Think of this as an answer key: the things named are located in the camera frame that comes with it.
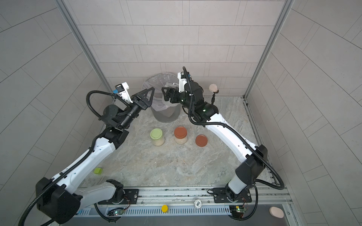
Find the red lidded rice jar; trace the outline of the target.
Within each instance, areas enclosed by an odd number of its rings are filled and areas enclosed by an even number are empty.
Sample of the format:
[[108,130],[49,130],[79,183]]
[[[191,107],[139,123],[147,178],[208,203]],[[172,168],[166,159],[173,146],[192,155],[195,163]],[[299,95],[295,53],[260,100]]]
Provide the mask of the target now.
[[177,144],[183,145],[187,142],[187,129],[179,126],[174,130],[174,140]]

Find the red jar lid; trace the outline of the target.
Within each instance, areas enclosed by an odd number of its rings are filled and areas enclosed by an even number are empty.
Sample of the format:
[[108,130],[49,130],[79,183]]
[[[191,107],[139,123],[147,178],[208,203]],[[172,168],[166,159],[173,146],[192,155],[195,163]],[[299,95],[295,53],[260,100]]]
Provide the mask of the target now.
[[208,139],[205,135],[198,135],[195,139],[195,143],[199,147],[205,147],[208,143]]

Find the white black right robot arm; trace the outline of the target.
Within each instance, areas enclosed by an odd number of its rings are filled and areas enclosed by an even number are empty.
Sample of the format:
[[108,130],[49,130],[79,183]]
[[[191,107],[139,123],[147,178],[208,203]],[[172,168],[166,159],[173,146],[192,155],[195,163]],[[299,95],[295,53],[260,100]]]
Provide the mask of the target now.
[[179,88],[163,87],[161,90],[164,100],[187,108],[192,123],[217,135],[240,161],[240,166],[223,193],[231,202],[235,202],[240,199],[240,193],[253,185],[266,168],[267,149],[264,146],[257,147],[241,136],[227,123],[215,105],[204,100],[203,89],[196,82],[190,84],[185,84],[183,91],[179,91]]

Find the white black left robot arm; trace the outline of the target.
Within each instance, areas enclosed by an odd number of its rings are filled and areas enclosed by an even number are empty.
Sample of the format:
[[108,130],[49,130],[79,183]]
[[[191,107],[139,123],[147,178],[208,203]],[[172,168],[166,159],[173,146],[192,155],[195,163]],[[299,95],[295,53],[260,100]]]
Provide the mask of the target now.
[[[151,107],[154,87],[144,89],[133,96],[129,96],[125,85],[118,85],[115,92],[108,93],[92,90],[86,96],[89,109],[106,125],[105,129],[97,135],[88,148],[78,159],[54,177],[42,178],[36,184],[36,198],[24,211],[19,225],[24,225],[27,215],[33,207],[50,217],[46,225],[53,222],[64,224],[84,207],[98,202],[113,204],[130,202],[126,196],[123,184],[108,179],[106,182],[80,189],[79,185],[98,164],[117,150],[126,140],[132,121],[139,116],[140,111]],[[91,105],[90,97],[93,94],[112,96],[125,104],[125,109],[112,104],[108,105],[103,114],[99,114]]]

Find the green lidded rice jar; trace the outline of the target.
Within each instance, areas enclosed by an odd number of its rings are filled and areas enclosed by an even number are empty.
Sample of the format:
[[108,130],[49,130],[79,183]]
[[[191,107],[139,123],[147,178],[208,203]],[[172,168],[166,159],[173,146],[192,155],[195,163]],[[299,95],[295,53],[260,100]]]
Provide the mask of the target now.
[[153,145],[157,147],[163,145],[165,142],[163,131],[159,128],[155,128],[150,132],[150,138]]

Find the clear plastic bin liner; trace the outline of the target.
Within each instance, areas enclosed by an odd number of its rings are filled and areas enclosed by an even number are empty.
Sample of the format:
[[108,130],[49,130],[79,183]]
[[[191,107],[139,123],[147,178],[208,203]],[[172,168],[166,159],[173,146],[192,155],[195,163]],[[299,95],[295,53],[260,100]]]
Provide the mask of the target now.
[[177,78],[176,75],[174,75],[172,73],[160,73],[160,74],[156,74],[156,75],[146,79],[141,87],[142,90],[148,89],[151,87],[155,88],[153,103],[152,103],[151,107],[155,111],[158,111],[158,112],[166,110],[170,107],[176,107],[178,105],[178,104],[172,104],[170,102],[164,101],[164,96],[163,96],[161,89],[163,87],[165,87],[166,82],[178,82],[179,83],[179,79]]

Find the black microphone stand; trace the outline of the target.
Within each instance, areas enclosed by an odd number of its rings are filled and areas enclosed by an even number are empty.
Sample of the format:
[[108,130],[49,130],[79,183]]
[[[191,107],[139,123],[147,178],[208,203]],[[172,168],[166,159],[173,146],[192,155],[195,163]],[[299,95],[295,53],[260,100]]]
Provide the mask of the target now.
[[212,95],[212,99],[211,99],[211,105],[214,105],[215,100],[216,100],[216,94],[218,94],[218,92],[214,92]]

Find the small green cube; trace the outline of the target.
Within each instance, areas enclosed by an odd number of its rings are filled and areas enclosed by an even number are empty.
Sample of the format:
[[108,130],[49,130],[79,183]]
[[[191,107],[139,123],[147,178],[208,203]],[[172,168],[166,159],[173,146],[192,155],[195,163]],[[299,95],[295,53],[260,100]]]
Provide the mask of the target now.
[[103,169],[100,167],[95,168],[93,171],[93,173],[96,175],[100,175],[100,174],[102,174],[102,172],[103,172]]

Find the left circuit board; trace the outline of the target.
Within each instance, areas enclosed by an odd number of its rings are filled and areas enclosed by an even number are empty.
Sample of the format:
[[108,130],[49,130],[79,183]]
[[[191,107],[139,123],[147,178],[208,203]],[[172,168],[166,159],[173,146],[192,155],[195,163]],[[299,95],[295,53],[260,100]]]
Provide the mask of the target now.
[[107,216],[108,217],[118,217],[118,216],[123,215],[126,210],[127,209],[123,208],[123,207],[111,209],[108,211]]

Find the aluminium corner profile left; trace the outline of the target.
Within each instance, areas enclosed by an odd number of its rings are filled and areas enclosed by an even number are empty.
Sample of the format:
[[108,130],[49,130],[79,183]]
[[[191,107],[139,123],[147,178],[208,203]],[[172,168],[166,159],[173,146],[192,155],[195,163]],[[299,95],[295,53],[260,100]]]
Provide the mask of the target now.
[[89,61],[90,65],[94,69],[95,73],[101,80],[102,84],[105,86],[106,90],[108,92],[113,92],[111,86],[109,85],[108,81],[106,80],[106,77],[104,76],[104,73],[102,72],[99,64],[96,61],[96,58],[94,57],[91,49],[89,48],[89,45],[86,43],[85,39],[83,38],[81,31],[79,30],[77,24],[75,23],[75,20],[70,14],[70,11],[68,10],[66,4],[64,1],[55,0],[55,5],[57,6],[58,10],[60,11],[60,14],[64,18],[65,22],[67,23],[68,27],[70,28],[72,34],[74,35],[76,41],[80,45],[81,49],[83,50],[87,60]]

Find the aluminium corner profile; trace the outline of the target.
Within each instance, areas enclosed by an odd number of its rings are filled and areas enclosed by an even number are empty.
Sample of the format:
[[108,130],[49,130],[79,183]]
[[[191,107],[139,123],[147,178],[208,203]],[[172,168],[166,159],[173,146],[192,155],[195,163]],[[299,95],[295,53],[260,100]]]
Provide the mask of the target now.
[[81,31],[79,30],[77,24],[75,23],[75,20],[70,14],[70,11],[68,10],[66,4],[64,1],[55,0],[55,5],[57,6],[58,10],[60,11],[60,14],[64,18],[65,22],[67,23],[68,27],[70,28],[72,34],[74,35],[76,41],[80,45],[81,49],[83,50],[87,60],[89,61],[90,65],[94,69],[95,73],[101,80],[102,84],[105,86],[106,90],[108,92],[113,92],[111,86],[109,85],[108,81],[106,80],[106,77],[104,76],[104,73],[102,72],[99,64],[96,61],[96,58],[94,57],[91,49],[89,48],[89,45],[86,43],[85,39],[83,38]]
[[246,90],[245,95],[243,96],[243,98],[245,100],[248,99],[248,97],[251,94],[251,91],[252,91],[252,89],[253,89],[253,87],[254,87],[254,85],[256,83],[256,80],[257,80],[258,76],[260,75],[260,73],[262,71],[262,68],[263,68],[263,66],[264,66],[264,64],[265,64],[265,62],[266,62],[266,60],[267,60],[267,58],[268,58],[268,56],[269,56],[269,54],[271,52],[271,49],[272,49],[274,43],[277,40],[277,37],[278,37],[278,35],[279,35],[279,33],[280,33],[280,31],[281,31],[281,29],[283,27],[283,24],[284,24],[284,22],[285,22],[285,20],[286,20],[286,18],[288,16],[291,8],[292,8],[293,3],[294,3],[293,0],[286,0],[283,7],[282,7],[280,15],[279,15],[279,17],[278,17],[278,19],[276,21],[276,24],[275,24],[273,30],[272,30],[272,33],[271,33],[271,35],[269,37],[267,45],[266,45],[266,47],[265,47],[265,49],[264,49],[264,51],[262,53],[262,56],[261,56],[261,58],[260,58],[260,60],[259,60],[259,62],[257,64],[257,67],[256,67],[255,72],[253,74],[253,77],[252,77],[252,79],[250,81],[250,84],[249,84],[249,86],[248,86],[248,88]]

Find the right circuit board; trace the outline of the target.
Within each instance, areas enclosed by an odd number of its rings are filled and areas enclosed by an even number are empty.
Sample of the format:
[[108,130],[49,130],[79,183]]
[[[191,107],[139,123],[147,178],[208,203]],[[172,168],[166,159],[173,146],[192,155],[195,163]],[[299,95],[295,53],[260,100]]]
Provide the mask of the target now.
[[231,219],[242,221],[249,218],[249,216],[246,216],[248,208],[245,206],[229,206],[229,209]]

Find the aluminium corner profile right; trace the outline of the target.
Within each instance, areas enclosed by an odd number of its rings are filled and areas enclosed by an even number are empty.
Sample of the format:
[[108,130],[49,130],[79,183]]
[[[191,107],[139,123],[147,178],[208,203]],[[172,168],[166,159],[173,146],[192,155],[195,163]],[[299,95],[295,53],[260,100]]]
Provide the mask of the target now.
[[250,81],[250,84],[249,84],[249,86],[248,86],[248,88],[246,90],[245,95],[243,96],[243,98],[245,100],[248,99],[248,97],[251,94],[251,91],[252,91],[252,89],[253,89],[253,87],[254,87],[254,85],[256,83],[256,80],[257,80],[258,76],[260,75],[260,73],[262,71],[262,68],[263,68],[263,66],[264,66],[264,64],[265,64],[265,62],[266,62],[266,60],[267,60],[267,58],[268,58],[268,56],[269,56],[269,54],[271,52],[271,49],[272,49],[274,43],[277,40],[277,37],[278,37],[278,35],[279,35],[279,33],[280,33],[280,31],[281,31],[281,29],[283,27],[283,24],[284,24],[284,22],[285,22],[285,20],[286,20],[286,18],[288,16],[291,8],[292,8],[293,3],[294,3],[293,0],[286,0],[283,7],[282,7],[280,15],[279,15],[279,17],[278,17],[278,19],[276,21],[276,24],[275,24],[273,30],[272,30],[272,33],[271,33],[271,35],[269,37],[267,45],[266,45],[266,47],[265,47],[265,49],[264,49],[264,51],[262,53],[262,56],[261,56],[261,58],[260,58],[260,60],[259,60],[259,62],[257,64],[257,67],[256,67],[255,72],[253,74],[253,77],[252,77],[252,79]]

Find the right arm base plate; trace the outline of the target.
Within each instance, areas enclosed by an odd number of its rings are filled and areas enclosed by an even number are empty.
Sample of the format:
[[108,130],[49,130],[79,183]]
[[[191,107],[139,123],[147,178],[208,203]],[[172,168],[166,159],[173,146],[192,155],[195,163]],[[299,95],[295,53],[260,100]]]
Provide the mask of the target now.
[[238,195],[235,195],[233,198],[232,193],[224,187],[215,187],[207,190],[209,195],[214,197],[215,203],[250,203],[252,202],[251,193],[249,189],[243,189]]

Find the aluminium rail frame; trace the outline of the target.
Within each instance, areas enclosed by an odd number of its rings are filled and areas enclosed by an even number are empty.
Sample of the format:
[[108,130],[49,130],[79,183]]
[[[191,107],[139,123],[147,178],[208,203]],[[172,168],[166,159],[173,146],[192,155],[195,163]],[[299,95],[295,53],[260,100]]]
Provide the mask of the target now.
[[[81,205],[80,210],[75,214],[76,217],[96,217],[97,211],[100,211],[105,217],[111,209],[126,208],[125,213],[118,217],[166,217],[166,216],[229,216],[229,206],[245,206],[248,208],[248,216],[253,208],[259,209],[266,207],[266,216],[273,217],[269,213],[271,207],[278,207],[283,210],[285,216],[283,220],[288,226],[300,226],[302,223],[296,213],[291,196],[287,189],[277,190],[266,185],[257,183],[256,189],[249,188],[252,202],[250,203],[215,203],[214,197],[207,193],[208,189],[222,186],[160,186],[160,187],[126,187],[124,189],[138,189],[139,195],[136,204],[126,205]],[[202,201],[202,208],[195,209],[194,200]],[[167,205],[169,211],[163,213],[161,207]]]

